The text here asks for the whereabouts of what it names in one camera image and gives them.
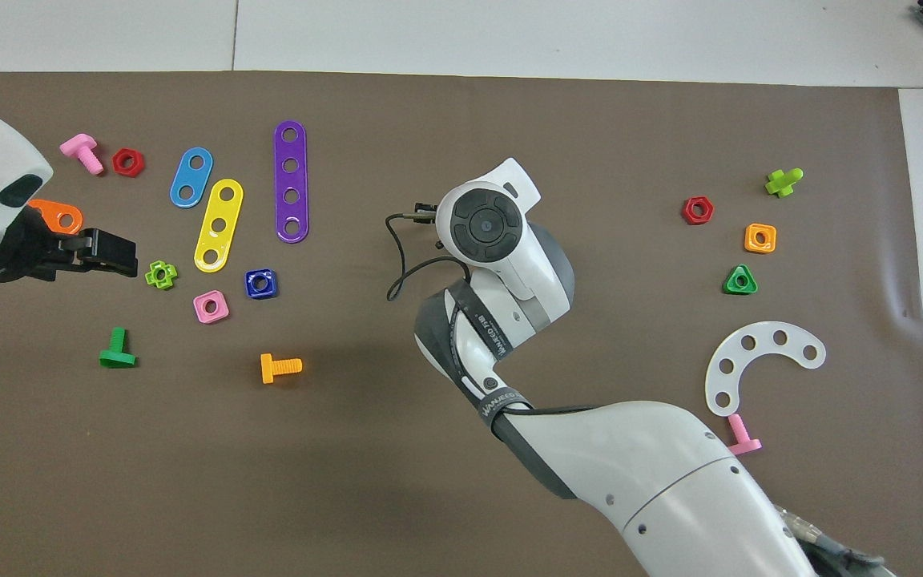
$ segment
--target pink bolt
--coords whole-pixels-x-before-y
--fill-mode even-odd
[[[98,158],[95,158],[95,153],[91,152],[91,149],[98,145],[99,143],[96,143],[95,139],[81,132],[80,135],[76,135],[74,138],[69,139],[69,141],[61,143],[61,145],[59,145],[59,150],[70,158],[76,157],[77,160],[80,160],[81,164],[83,164],[92,175],[100,175],[102,171],[105,171],[105,168],[102,167],[102,162],[99,162]]]
[[[732,427],[732,434],[736,436],[736,444],[728,448],[733,455],[743,455],[743,453],[750,453],[751,450],[761,448],[761,442],[758,439],[750,438],[747,427],[743,424],[743,417],[739,413],[729,415],[728,424]]]

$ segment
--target pink nut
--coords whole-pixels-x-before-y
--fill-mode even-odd
[[[91,149],[98,145],[99,143],[96,143],[95,139],[81,132],[81,134],[74,136],[74,138],[69,139],[69,141],[61,143],[61,145],[59,145],[59,152],[66,154],[70,158],[77,158],[77,160],[80,160],[81,164],[83,164],[92,175],[100,175],[102,171],[105,171],[105,168],[102,162],[99,162],[98,158],[95,157],[95,153],[91,152]]]
[[[195,297],[195,314],[198,315],[198,322],[205,325],[212,325],[220,318],[227,318],[230,314],[230,309],[227,308],[227,298],[219,291],[209,291],[204,295],[198,295]]]
[[[747,427],[743,424],[743,417],[739,413],[729,415],[728,424],[732,427],[732,434],[736,436],[736,444],[728,448],[733,455],[743,455],[743,453],[750,453],[751,450],[761,448],[761,442],[758,439],[750,438]]]

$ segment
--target white floor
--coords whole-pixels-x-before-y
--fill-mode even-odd
[[[898,87],[923,292],[923,26],[905,0],[18,0],[0,71],[312,70]]]

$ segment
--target blue square nut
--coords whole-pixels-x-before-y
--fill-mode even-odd
[[[276,296],[276,274],[268,268],[249,270],[244,274],[244,289],[252,299],[272,299]]]

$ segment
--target purple bar with holes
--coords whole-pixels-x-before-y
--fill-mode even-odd
[[[285,120],[272,132],[272,190],[276,235],[301,242],[308,236],[308,155],[300,122]]]

